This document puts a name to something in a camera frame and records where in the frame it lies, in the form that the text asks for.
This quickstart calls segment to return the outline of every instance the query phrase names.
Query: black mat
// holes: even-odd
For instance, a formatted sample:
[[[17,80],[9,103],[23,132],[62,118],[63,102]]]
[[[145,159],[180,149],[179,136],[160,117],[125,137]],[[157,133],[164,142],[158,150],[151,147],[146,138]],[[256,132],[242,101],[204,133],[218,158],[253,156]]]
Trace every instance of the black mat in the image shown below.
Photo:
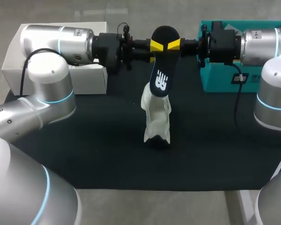
[[[15,145],[76,188],[145,190],[260,189],[281,160],[281,132],[253,117],[256,94],[242,94],[233,123],[236,94],[202,89],[196,59],[181,59],[170,93],[171,144],[155,150],[143,143],[146,115],[141,95],[152,64],[133,63],[108,78],[107,96],[77,96],[77,110],[17,141]],[[16,99],[11,93],[7,101]]]

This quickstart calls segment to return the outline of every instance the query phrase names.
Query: white shoe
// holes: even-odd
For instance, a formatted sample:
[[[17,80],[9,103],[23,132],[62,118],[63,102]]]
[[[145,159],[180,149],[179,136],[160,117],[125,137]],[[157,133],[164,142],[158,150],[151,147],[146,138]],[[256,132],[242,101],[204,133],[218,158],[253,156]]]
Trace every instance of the white shoe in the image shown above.
[[[155,136],[160,136],[170,143],[170,118],[172,111],[169,97],[156,97],[150,91],[150,83],[145,86],[141,97],[141,108],[146,111],[147,127],[144,142]]]

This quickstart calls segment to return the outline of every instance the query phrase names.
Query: shoe insole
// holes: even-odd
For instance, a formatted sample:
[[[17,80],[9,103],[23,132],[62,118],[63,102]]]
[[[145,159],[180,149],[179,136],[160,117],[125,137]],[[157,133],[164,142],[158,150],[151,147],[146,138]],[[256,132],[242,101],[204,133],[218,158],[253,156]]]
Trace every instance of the shoe insole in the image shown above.
[[[169,50],[168,44],[179,39],[178,32],[170,26],[158,27],[152,35],[151,40],[163,45],[163,51],[152,51],[155,62],[150,77],[150,90],[157,97],[167,96],[172,88],[180,51]]]

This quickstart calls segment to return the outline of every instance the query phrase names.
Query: black cable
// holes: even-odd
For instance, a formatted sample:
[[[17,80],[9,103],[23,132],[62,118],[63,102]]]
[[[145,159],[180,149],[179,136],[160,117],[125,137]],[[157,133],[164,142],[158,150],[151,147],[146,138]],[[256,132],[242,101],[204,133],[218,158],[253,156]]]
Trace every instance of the black cable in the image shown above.
[[[23,70],[22,70],[21,85],[20,85],[20,97],[23,96],[24,78],[25,78],[25,72],[26,72],[26,68],[27,68],[28,62],[29,62],[30,58],[31,58],[34,54],[36,54],[36,53],[38,53],[38,52],[41,52],[41,51],[47,51],[47,52],[55,53],[55,54],[57,54],[57,55],[60,55],[61,57],[63,57],[63,58],[66,60],[66,58],[65,58],[62,54],[60,54],[58,51],[55,51],[55,50],[53,50],[53,49],[51,49],[51,48],[40,48],[40,49],[36,49],[36,50],[34,50],[32,53],[30,53],[30,54],[27,56],[27,58],[26,58],[26,60],[25,60],[25,62],[24,62],[24,66],[23,66]],[[73,63],[69,63],[67,60],[66,60],[66,62],[67,62],[67,64],[69,64],[69,65],[72,65],[72,66],[75,65],[75,64],[73,64]]]
[[[237,128],[238,132],[243,135],[244,137],[246,137],[247,139],[250,139],[251,141],[255,142],[255,143],[259,143],[259,144],[262,144],[262,145],[269,145],[271,147],[279,147],[281,146],[281,143],[278,143],[278,144],[266,144],[264,142],[259,142],[257,141],[256,139],[254,139],[252,136],[249,136],[245,133],[242,132],[242,130],[240,129],[238,123],[237,123],[237,109],[238,109],[238,103],[239,103],[239,99],[240,99],[240,93],[242,92],[242,88],[243,88],[243,75],[242,75],[242,72],[240,70],[240,68],[232,63],[232,64],[229,64],[229,66],[232,66],[232,67],[235,67],[237,70],[238,70],[238,73],[241,77],[240,79],[240,84],[239,84],[239,89],[238,89],[238,92],[237,92],[237,97],[236,97],[236,100],[235,100],[235,105],[234,105],[234,114],[233,114],[233,119],[234,119],[234,124],[235,124],[235,127]]]
[[[119,28],[120,25],[122,25],[122,24],[125,24],[125,25],[129,26],[126,22],[122,22],[122,23],[120,23],[120,24],[118,25],[118,28]]]

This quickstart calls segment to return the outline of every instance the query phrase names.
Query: gray floor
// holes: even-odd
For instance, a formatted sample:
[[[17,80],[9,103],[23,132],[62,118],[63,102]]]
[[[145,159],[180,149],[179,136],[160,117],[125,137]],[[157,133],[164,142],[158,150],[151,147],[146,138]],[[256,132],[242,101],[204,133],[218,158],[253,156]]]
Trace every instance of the gray floor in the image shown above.
[[[281,0],[0,0],[0,69],[21,23],[107,21],[115,32],[125,21],[135,38],[149,38],[159,25],[196,38],[204,19],[281,20]],[[0,70],[0,104],[8,91]],[[229,224],[223,192],[79,192],[84,225]]]

